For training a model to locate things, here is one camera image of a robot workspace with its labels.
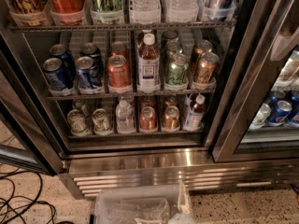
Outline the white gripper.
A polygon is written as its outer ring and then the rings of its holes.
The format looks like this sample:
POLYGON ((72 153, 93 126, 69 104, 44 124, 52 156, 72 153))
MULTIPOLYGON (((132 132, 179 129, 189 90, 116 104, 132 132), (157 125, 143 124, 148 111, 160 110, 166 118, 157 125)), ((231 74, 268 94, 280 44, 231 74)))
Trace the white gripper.
MULTIPOLYGON (((180 213, 173 215, 168 224, 196 224, 195 219, 189 215, 192 212, 189 192, 182 180, 179 180, 178 210, 180 213)), ((136 217, 136 224, 163 224, 161 220, 146 220, 136 217)))

